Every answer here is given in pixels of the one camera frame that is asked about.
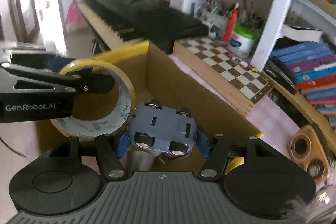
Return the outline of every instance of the stack of books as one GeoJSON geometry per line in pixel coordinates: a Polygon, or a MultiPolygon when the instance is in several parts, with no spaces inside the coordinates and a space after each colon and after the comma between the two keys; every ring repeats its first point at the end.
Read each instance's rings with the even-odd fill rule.
{"type": "Polygon", "coordinates": [[[271,57],[276,57],[288,68],[291,78],[295,79],[296,89],[327,117],[331,128],[336,130],[336,54],[333,45],[321,36],[322,33],[314,41],[309,38],[304,42],[292,41],[288,47],[280,45],[271,57]]]}

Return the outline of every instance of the roll of tape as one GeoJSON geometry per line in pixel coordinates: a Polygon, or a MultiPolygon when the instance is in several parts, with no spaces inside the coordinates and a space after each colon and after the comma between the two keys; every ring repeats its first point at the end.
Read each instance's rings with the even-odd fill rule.
{"type": "Polygon", "coordinates": [[[73,116],[52,119],[53,125],[64,135],[92,139],[102,134],[116,134],[126,129],[129,114],[135,107],[135,92],[127,75],[116,66],[93,59],[77,59],[66,65],[59,73],[65,75],[85,68],[101,68],[114,78],[119,88],[119,99],[114,110],[105,118],[83,121],[73,116]]]}

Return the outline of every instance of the green lid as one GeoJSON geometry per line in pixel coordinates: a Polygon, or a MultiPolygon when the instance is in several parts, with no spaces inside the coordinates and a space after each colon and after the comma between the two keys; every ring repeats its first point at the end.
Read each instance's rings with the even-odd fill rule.
{"type": "Polygon", "coordinates": [[[255,39],[255,32],[253,29],[249,29],[247,27],[236,25],[235,26],[235,32],[242,37],[254,40],[255,39]]]}

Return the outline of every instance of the gray ribbed surface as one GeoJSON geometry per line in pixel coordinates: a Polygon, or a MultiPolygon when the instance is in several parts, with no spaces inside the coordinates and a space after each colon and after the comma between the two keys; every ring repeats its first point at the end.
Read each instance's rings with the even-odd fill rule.
{"type": "Polygon", "coordinates": [[[191,172],[135,172],[124,182],[109,183],[92,204],[70,215],[36,217],[19,213],[10,224],[298,224],[264,220],[241,212],[215,183],[191,172]]]}

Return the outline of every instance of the toy car wheel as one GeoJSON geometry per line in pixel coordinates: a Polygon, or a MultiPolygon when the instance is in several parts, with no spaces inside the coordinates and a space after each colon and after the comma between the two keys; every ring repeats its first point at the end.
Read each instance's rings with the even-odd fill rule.
{"type": "Polygon", "coordinates": [[[149,106],[151,108],[157,108],[157,109],[162,108],[161,103],[156,99],[149,99],[146,106],[149,106]]]}
{"type": "Polygon", "coordinates": [[[169,151],[176,156],[184,156],[187,154],[188,147],[181,143],[171,142],[169,146],[169,151]]]}
{"type": "Polygon", "coordinates": [[[141,148],[150,148],[153,146],[153,140],[147,136],[137,135],[134,137],[134,142],[141,148]]]}
{"type": "Polygon", "coordinates": [[[191,116],[191,110],[187,107],[180,107],[177,111],[176,114],[185,116],[185,117],[190,117],[191,116]]]}

